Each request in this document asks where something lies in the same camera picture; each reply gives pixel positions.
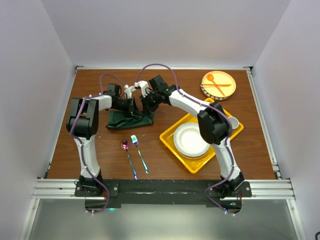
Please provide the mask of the dark green cloth napkin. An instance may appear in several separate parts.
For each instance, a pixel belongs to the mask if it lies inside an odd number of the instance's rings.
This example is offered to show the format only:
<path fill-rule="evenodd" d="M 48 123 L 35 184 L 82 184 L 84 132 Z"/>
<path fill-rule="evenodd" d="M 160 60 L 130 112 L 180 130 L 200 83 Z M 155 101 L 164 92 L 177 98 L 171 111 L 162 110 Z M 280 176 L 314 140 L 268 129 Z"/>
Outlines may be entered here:
<path fill-rule="evenodd" d="M 154 123 L 154 114 L 146 113 L 142 118 L 131 116 L 123 111 L 111 111 L 106 128 L 111 130 L 126 130 L 145 126 L 150 126 Z"/>

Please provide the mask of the iridescent metal fork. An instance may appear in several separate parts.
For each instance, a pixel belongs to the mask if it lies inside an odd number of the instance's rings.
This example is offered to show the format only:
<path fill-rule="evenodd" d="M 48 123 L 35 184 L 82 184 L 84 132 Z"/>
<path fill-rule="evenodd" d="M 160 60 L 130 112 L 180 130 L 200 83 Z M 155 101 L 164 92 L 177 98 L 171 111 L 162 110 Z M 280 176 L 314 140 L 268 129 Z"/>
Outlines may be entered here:
<path fill-rule="evenodd" d="M 138 154 L 139 154 L 139 156 L 140 156 L 140 159 L 141 159 L 141 161 L 142 161 L 142 164 L 143 164 L 145 173 L 146 173 L 146 174 L 149 174 L 148 166 L 147 166 L 147 164 L 146 164 L 146 162 L 145 162 L 145 160 L 144 160 L 144 158 L 143 158 L 143 155 L 142 155 L 142 153 L 141 153 L 141 151 L 140 151 L 140 149 L 139 149 L 139 141 L 138 141 L 137 136 L 136 136 L 136 135 L 131 135 L 130 138 L 131 138 L 131 141 L 132 141 L 133 145 L 134 145 L 134 146 L 136 147 L 136 149 L 137 149 L 137 152 L 138 152 Z"/>

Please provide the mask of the iridescent metal spoon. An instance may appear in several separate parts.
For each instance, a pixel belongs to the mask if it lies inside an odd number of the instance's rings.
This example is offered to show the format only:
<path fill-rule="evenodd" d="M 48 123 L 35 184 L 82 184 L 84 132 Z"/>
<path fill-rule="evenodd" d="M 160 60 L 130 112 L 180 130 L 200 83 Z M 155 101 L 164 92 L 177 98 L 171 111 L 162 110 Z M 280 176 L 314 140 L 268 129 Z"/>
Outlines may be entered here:
<path fill-rule="evenodd" d="M 132 162 L 132 159 L 131 159 L 131 156 L 130 156 L 130 153 L 129 153 L 129 143 L 128 143 L 128 141 L 127 140 L 122 141 L 120 146 L 121 146 L 121 149 L 124 150 L 126 152 L 126 154 L 127 154 L 127 157 L 128 157 L 128 160 L 129 160 L 132 172 L 133 172 L 134 179 L 138 180 L 138 175 L 137 175 L 137 172 L 135 170 L 135 167 L 133 165 L 133 162 Z"/>

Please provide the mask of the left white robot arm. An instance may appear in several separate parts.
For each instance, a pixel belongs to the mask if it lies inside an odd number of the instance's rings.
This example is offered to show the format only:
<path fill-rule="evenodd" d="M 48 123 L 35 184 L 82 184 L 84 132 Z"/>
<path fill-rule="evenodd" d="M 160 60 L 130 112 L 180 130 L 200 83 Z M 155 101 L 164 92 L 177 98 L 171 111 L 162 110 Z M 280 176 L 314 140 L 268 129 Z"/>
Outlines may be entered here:
<path fill-rule="evenodd" d="M 80 177 L 76 186 L 92 196 L 107 193 L 98 164 L 95 139 L 99 128 L 99 113 L 110 110 L 108 129 L 126 130 L 142 127 L 153 122 L 153 118 L 138 109 L 132 93 L 141 90 L 147 95 L 148 84 L 140 81 L 132 86 L 121 87 L 110 83 L 107 90 L 97 95 L 73 98 L 66 121 L 66 129 L 74 139 L 80 160 Z"/>

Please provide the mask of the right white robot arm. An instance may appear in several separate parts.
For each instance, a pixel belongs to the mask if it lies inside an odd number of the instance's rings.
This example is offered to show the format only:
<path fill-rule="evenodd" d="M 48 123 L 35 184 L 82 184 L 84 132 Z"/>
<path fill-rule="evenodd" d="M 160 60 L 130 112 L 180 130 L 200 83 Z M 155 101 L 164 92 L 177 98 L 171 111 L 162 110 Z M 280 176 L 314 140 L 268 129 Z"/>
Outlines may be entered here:
<path fill-rule="evenodd" d="M 155 112 L 160 104 L 168 104 L 197 118 L 200 135 L 213 147 L 220 167 L 221 181 L 211 188 L 224 195 L 235 196 L 245 179 L 231 148 L 232 124 L 221 104 L 217 101 L 207 103 L 200 100 L 177 85 L 168 86 L 160 75 L 149 80 L 146 87 L 140 86 L 139 89 L 142 93 L 142 105 L 150 112 Z"/>

